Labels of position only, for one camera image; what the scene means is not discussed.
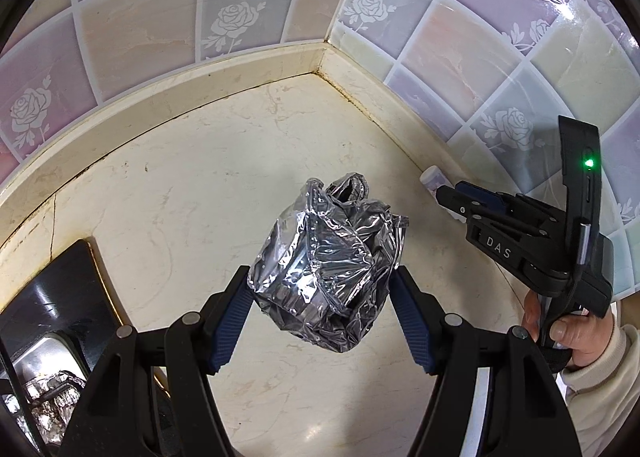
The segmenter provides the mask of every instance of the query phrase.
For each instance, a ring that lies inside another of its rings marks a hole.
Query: white bottle
[[[453,185],[449,182],[449,179],[447,179],[447,176],[445,176],[442,173],[442,170],[440,170],[435,165],[428,167],[422,173],[422,175],[420,176],[420,182],[427,189],[427,191],[433,196],[434,199],[436,198],[436,190],[440,186],[449,186],[453,188]],[[449,212],[449,215],[451,215],[454,219],[457,219],[462,223],[466,223],[466,217],[463,217],[460,214],[452,212],[448,208],[444,208],[444,209],[446,209],[447,212]]]

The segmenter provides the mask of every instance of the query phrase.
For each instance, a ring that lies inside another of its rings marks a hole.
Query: crumpled aluminum foil
[[[309,179],[280,215],[248,284],[280,329],[347,352],[382,310],[408,218],[367,198],[369,186],[361,174],[323,187],[321,180]]]

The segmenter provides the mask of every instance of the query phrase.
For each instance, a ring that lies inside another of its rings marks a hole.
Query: blue gripper pad
[[[494,192],[490,192],[484,188],[480,188],[474,184],[466,181],[460,181],[456,185],[456,191],[466,195],[468,198],[474,201],[481,202],[484,206],[489,208],[495,213],[507,213],[507,204],[500,198],[499,195],[495,195]]]
[[[414,298],[404,285],[404,282],[396,272],[392,273],[389,284],[389,296],[396,310],[396,316],[402,327],[404,338],[414,361],[420,365],[426,373],[431,373],[435,368],[435,360],[430,352],[430,336],[427,324],[422,319]]]
[[[226,365],[231,360],[231,355],[234,353],[240,337],[240,331],[253,302],[254,295],[247,285],[242,283],[226,307],[213,338],[210,365],[215,372],[218,372],[222,365]]]

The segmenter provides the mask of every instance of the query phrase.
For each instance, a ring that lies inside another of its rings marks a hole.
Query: beige sleeve
[[[564,370],[567,405],[584,457],[611,442],[640,395],[640,337],[630,325],[615,327],[607,349],[588,367]]]

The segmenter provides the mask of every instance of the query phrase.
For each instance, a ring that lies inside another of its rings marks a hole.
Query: backsplash
[[[0,57],[0,181],[107,102],[198,63],[322,41],[340,0],[36,0]]]
[[[640,50],[608,0],[344,0],[329,41],[492,190],[563,206],[558,115],[597,125],[614,292],[640,289]]]
[[[640,289],[640,49],[608,0],[36,0],[0,57],[0,181],[127,92],[328,34],[492,190],[561,206],[557,116],[599,126],[614,290]]]

